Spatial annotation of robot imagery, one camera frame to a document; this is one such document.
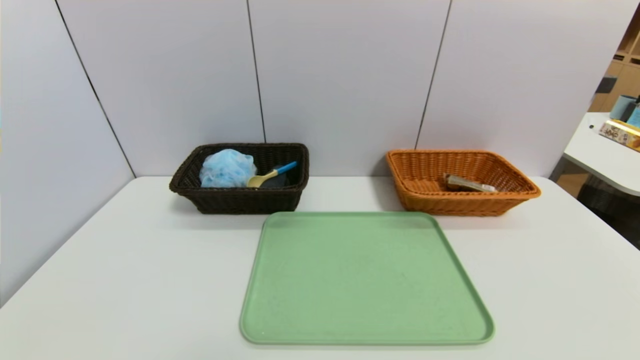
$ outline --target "tray rim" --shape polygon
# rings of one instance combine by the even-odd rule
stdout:
[[[353,215],[370,215],[370,216],[382,216],[382,215],[397,215],[397,214],[411,214],[413,216],[416,217],[422,217],[425,220],[427,220],[428,222],[430,222],[433,227],[435,228],[436,232],[438,233],[438,235],[440,236],[440,238],[443,241],[443,244],[445,246],[445,248],[447,249],[447,251],[449,252],[449,255],[451,256],[451,259],[454,263],[454,265],[456,266],[456,268],[458,269],[458,272],[460,273],[463,282],[465,283],[465,285],[467,286],[467,288],[469,289],[469,292],[471,294],[471,297],[474,299],[474,302],[476,303],[476,305],[478,306],[479,312],[481,314],[481,316],[484,318],[485,320],[485,324],[487,327],[487,332],[484,335],[484,337],[478,339],[478,340],[465,340],[465,341],[459,341],[459,340],[452,340],[452,341],[326,341],[326,340],[305,340],[305,341],[263,341],[263,340],[258,340],[253,338],[249,332],[247,331],[247,329],[245,329],[244,326],[244,320],[245,320],[245,311],[246,311],[246,307],[247,307],[247,303],[248,303],[248,298],[249,298],[249,294],[251,293],[251,290],[253,288],[253,279],[255,278],[255,273],[257,271],[257,263],[259,260],[259,255],[260,255],[260,250],[262,248],[262,244],[263,244],[263,238],[264,238],[264,229],[265,227],[272,221],[274,221],[275,218],[278,217],[282,217],[282,216],[305,216],[305,215],[336,215],[339,214],[340,216],[353,216]],[[256,248],[255,251],[255,257],[253,259],[253,265],[252,265],[252,269],[251,269],[251,274],[249,277],[249,281],[246,287],[246,291],[244,293],[244,300],[243,300],[243,305],[242,305],[242,309],[240,312],[240,319],[239,319],[239,328],[240,328],[240,333],[242,334],[242,336],[249,341],[250,343],[254,343],[254,344],[258,344],[258,345],[326,345],[326,346],[386,346],[386,345],[391,345],[391,346],[396,346],[396,345],[403,345],[403,346],[438,346],[438,345],[443,345],[443,346],[449,346],[449,345],[479,345],[479,344],[483,344],[486,343],[488,341],[490,341],[493,336],[495,335],[495,324],[493,322],[493,318],[491,317],[491,314],[489,313],[489,310],[486,308],[482,298],[480,297],[480,294],[477,292],[476,287],[473,285],[473,282],[471,281],[471,278],[468,276],[467,271],[465,270],[464,266],[462,265],[462,263],[460,262],[460,259],[458,258],[458,256],[456,255],[453,247],[451,246],[451,243],[449,243],[449,239],[447,239],[447,237],[445,236],[444,232],[442,231],[442,228],[440,228],[440,224],[438,223],[438,221],[432,217],[431,215],[427,214],[427,213],[422,213],[420,211],[279,211],[277,213],[273,213],[271,215],[269,215],[267,217],[267,219],[264,221],[263,225],[262,225],[262,229],[260,231],[260,240],[258,241],[258,247]]]

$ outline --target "green tray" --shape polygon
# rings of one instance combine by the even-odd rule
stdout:
[[[259,344],[460,345],[493,322],[434,218],[275,213],[240,318]]]

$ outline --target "floor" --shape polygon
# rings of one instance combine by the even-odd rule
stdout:
[[[587,181],[589,173],[578,165],[568,162],[564,167],[564,172],[560,175],[557,184],[577,199],[582,185]]]
[[[589,174],[563,174],[558,179],[557,184],[571,196],[577,198],[580,188],[587,181]]]

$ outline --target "white table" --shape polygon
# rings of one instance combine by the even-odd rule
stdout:
[[[640,153],[598,134],[608,119],[609,113],[586,113],[564,150],[564,158],[614,188],[640,196]],[[561,171],[563,167],[561,160],[557,170]]]
[[[437,218],[495,322],[484,345],[252,345],[238,321],[266,216],[201,215],[143,177],[0,309],[0,359],[640,359],[640,252],[534,181],[502,217]],[[401,207],[389,178],[313,177],[298,209]]]

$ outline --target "wrapped snack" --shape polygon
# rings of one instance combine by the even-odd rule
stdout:
[[[444,183],[447,185],[447,189],[454,192],[497,192],[495,187],[491,185],[475,183],[464,177],[451,174],[444,174]]]

